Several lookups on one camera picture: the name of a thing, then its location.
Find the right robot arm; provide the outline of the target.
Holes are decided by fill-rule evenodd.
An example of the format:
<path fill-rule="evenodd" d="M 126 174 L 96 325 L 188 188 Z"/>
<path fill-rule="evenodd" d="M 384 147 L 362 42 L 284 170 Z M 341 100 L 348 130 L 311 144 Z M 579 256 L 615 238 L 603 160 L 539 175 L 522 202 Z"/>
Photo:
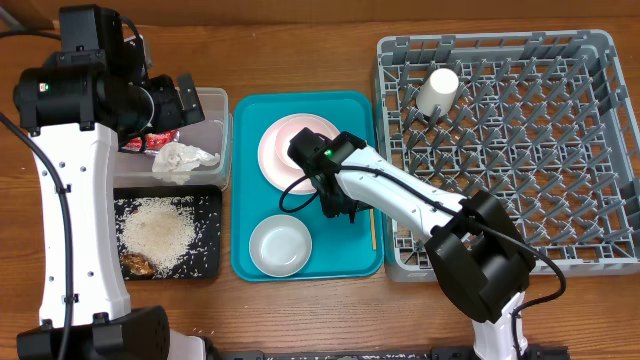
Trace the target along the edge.
<path fill-rule="evenodd" d="M 375 208 L 409 229 L 443 293 L 471 319 L 478 358 L 524 357 L 528 342 L 517 312 L 535 259 L 494 196 L 428 185 L 348 132 L 329 139 L 303 128 L 287 154 L 311 182 L 326 217 L 353 218 Z"/>

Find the white napkin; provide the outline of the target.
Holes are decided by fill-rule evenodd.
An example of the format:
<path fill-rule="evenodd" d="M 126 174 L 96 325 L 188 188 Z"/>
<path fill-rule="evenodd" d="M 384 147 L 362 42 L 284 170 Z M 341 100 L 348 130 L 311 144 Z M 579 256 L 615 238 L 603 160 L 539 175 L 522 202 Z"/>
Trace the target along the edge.
<path fill-rule="evenodd" d="M 191 178 L 191 170 L 201 165 L 215 166 L 220 159 L 219 153 L 210 154 L 195 146 L 171 142 L 156 154 L 152 172 L 160 180 L 184 185 Z"/>

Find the white paper cup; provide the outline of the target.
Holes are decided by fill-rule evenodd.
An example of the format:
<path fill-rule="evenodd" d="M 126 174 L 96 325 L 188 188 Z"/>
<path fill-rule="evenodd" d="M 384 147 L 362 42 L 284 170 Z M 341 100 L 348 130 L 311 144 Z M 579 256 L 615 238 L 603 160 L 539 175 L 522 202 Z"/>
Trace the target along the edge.
<path fill-rule="evenodd" d="M 434 70 L 420 87 L 416 106 L 425 116 L 431 117 L 436 108 L 444 115 L 451 109 L 459 86 L 459 78 L 453 70 Z"/>

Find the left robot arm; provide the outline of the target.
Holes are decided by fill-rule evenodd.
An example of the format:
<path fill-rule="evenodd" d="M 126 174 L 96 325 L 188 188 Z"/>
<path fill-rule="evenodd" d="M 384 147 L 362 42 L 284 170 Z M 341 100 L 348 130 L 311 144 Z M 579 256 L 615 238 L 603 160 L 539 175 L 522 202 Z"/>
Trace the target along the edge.
<path fill-rule="evenodd" d="M 33 152 L 42 198 L 45 283 L 22 359 L 214 359 L 212 342 L 174 331 L 159 305 L 133 308 L 117 251 L 113 179 L 134 138 L 204 119 L 189 75 L 150 77 L 131 21 L 97 5 L 59 12 L 61 48 L 25 70 L 10 130 Z"/>

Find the red foil snack wrapper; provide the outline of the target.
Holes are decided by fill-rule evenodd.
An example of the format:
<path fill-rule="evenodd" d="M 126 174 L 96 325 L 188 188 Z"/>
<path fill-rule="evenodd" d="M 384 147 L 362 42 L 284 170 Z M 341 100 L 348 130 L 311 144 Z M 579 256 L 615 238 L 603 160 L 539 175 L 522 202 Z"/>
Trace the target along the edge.
<path fill-rule="evenodd" d="M 178 130 L 171 130 L 163 133 L 149 133 L 143 137 L 136 137 L 120 148 L 121 151 L 133 153 L 155 154 L 165 145 L 176 141 L 179 138 Z"/>

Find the brown food scrap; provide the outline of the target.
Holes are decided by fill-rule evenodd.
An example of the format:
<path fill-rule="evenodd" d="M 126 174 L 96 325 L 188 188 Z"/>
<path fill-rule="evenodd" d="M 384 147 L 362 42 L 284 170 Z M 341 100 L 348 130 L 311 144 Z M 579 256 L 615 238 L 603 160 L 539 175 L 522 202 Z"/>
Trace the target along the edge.
<path fill-rule="evenodd" d="M 139 277 L 152 277 L 156 273 L 155 267 L 141 254 L 125 254 L 121 256 L 121 263 L 129 274 Z"/>

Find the white rice pile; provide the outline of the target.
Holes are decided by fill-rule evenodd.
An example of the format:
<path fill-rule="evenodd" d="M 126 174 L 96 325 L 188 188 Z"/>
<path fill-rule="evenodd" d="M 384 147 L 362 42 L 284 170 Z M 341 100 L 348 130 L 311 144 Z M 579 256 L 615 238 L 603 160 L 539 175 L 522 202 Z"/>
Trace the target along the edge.
<path fill-rule="evenodd" d="M 157 269 L 177 265 L 195 238 L 194 214 L 172 198 L 148 198 L 120 217 L 120 241 L 128 253 L 142 255 Z"/>

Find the small pink bowl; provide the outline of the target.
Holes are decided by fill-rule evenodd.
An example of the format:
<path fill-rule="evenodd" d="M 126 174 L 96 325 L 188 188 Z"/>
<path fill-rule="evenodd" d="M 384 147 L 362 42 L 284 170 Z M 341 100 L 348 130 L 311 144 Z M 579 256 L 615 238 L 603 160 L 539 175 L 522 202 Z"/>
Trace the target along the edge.
<path fill-rule="evenodd" d="M 329 139 L 334 139 L 340 133 L 335 125 L 318 115 L 298 113 L 284 117 L 276 130 L 276 147 L 279 159 L 289 168 L 300 170 L 297 152 L 299 147 L 305 147 L 304 141 L 309 138 L 308 135 L 300 135 L 305 129 Z"/>

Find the large pink plate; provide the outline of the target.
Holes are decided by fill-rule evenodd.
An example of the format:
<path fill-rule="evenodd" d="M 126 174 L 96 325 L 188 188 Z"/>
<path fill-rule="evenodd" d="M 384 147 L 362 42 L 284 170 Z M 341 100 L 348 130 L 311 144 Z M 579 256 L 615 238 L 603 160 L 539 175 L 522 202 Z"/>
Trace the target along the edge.
<path fill-rule="evenodd" d="M 304 175 L 303 170 L 287 155 L 292 138 L 303 128 L 335 138 L 339 130 L 318 115 L 297 113 L 277 120 L 263 134 L 258 146 L 258 163 L 267 181 L 284 191 Z"/>

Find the grey small bowl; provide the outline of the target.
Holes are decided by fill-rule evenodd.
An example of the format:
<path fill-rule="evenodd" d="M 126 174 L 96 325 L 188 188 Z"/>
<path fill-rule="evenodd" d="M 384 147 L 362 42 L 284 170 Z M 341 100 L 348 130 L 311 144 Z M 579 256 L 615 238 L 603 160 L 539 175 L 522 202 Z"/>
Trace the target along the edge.
<path fill-rule="evenodd" d="M 263 274 L 284 278 L 298 273 L 311 257 L 313 244 L 306 225 L 289 215 L 261 221 L 249 240 L 249 255 Z"/>

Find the wooden chopstick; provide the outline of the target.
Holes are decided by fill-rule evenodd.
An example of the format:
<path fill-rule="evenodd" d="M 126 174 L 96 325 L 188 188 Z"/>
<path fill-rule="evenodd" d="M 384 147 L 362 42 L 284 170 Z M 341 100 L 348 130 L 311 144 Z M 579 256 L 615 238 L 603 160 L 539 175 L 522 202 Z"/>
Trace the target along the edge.
<path fill-rule="evenodd" d="M 377 251 L 376 224 L 375 224 L 374 209 L 369 209 L 369 218 L 370 218 L 370 232 L 371 232 L 372 250 L 373 251 Z"/>

